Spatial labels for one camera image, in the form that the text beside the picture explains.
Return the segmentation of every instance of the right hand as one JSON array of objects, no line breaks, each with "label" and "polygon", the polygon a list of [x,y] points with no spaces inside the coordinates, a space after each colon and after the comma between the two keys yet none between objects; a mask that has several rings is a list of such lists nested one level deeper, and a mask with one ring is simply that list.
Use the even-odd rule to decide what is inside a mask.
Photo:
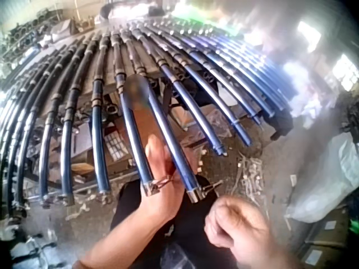
[{"label": "right hand", "polygon": [[259,209],[241,198],[217,199],[204,229],[213,245],[231,249],[239,263],[251,268],[269,268],[268,262],[278,250]]}]

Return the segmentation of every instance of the hand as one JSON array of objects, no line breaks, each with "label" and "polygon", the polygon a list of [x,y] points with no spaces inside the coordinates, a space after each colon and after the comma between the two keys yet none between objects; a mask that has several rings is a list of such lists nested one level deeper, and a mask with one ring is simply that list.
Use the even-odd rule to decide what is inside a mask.
[{"label": "hand", "polygon": [[[173,219],[180,209],[185,187],[178,171],[172,162],[167,146],[155,135],[148,138],[145,148],[146,156],[155,180],[170,176],[171,181],[152,196],[146,196],[141,190],[141,205],[139,210],[150,214],[159,225],[164,225]],[[196,169],[197,162],[188,150],[184,150],[192,169]]]},{"label": "hand", "polygon": [[254,205],[237,197],[215,201],[205,220],[209,241],[230,248],[239,263],[251,268],[271,268],[276,245],[263,215]]}]

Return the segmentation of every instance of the fingernail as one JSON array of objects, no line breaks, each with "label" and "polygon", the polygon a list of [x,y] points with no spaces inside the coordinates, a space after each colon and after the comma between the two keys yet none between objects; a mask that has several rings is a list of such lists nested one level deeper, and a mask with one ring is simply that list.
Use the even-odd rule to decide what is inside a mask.
[{"label": "fingernail", "polygon": [[147,145],[146,145],[146,147],[145,147],[145,153],[146,153],[146,156],[147,156],[147,158],[150,156],[150,154],[151,154],[151,146],[150,146],[150,144],[148,143]]}]

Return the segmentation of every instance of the wrist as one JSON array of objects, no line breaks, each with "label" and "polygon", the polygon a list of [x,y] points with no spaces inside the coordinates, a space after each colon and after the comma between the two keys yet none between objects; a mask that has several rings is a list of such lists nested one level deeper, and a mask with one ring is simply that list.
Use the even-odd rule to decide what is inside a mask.
[{"label": "wrist", "polygon": [[167,222],[165,216],[161,215],[157,210],[149,210],[143,204],[140,204],[136,213],[143,219],[144,223],[154,229],[160,229]]}]

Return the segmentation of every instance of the person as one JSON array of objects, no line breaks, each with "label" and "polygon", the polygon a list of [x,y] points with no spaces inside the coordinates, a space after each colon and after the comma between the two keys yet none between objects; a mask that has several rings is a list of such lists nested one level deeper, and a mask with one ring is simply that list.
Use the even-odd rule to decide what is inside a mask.
[{"label": "person", "polygon": [[[151,135],[145,153],[155,179],[171,180],[160,192],[147,197],[139,180],[119,193],[111,232],[97,242],[74,268],[174,268],[161,264],[168,244],[175,242],[190,266],[176,268],[296,269],[297,260],[274,240],[261,212],[244,199],[217,198],[215,192],[191,204],[170,153]],[[197,160],[185,150],[192,169]],[[197,176],[199,184],[208,181]]]}]

